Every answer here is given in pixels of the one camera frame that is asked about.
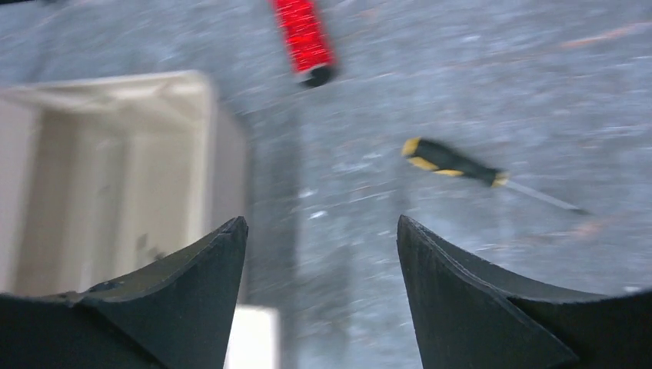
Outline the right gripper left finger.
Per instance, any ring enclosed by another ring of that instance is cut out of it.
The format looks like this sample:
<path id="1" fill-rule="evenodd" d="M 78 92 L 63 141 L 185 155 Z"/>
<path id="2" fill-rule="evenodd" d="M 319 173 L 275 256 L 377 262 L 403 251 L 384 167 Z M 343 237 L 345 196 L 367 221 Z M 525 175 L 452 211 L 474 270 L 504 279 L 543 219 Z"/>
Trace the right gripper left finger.
<path id="1" fill-rule="evenodd" d="M 233 218 L 84 292 L 1 296 L 3 368 L 221 368 L 248 226 Z"/>

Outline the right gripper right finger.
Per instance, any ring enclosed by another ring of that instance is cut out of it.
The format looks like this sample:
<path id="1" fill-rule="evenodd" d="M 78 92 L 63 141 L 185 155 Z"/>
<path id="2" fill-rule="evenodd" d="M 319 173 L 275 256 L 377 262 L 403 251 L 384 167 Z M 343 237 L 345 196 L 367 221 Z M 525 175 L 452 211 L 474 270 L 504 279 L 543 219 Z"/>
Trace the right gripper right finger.
<path id="1" fill-rule="evenodd" d="M 425 368 L 649 368 L 651 292 L 545 284 L 445 241 L 408 216 L 398 256 Z"/>

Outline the translucent brown plastic toolbox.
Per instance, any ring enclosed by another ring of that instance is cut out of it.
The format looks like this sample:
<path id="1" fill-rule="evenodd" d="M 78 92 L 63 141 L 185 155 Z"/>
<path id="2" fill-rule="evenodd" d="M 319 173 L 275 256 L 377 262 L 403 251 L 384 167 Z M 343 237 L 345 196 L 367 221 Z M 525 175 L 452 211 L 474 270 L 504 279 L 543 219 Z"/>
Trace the translucent brown plastic toolbox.
<path id="1" fill-rule="evenodd" d="M 1 296 L 84 292 L 245 216 L 247 142 L 198 71 L 1 91 Z M 277 311 L 241 304 L 221 368 L 279 365 Z"/>

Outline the yellow black screwdriver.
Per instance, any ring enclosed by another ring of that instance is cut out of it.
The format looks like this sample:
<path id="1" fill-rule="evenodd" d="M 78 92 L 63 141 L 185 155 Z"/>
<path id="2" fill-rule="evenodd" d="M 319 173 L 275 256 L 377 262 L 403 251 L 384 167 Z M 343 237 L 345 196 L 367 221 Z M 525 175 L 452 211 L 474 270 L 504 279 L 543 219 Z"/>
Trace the yellow black screwdriver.
<path id="1" fill-rule="evenodd" d="M 506 171 L 488 166 L 441 141 L 422 137 L 409 138 L 403 144 L 401 155 L 413 166 L 425 171 L 474 179 L 489 188 L 506 187 L 576 214 L 588 213 L 574 204 L 512 182 Z"/>

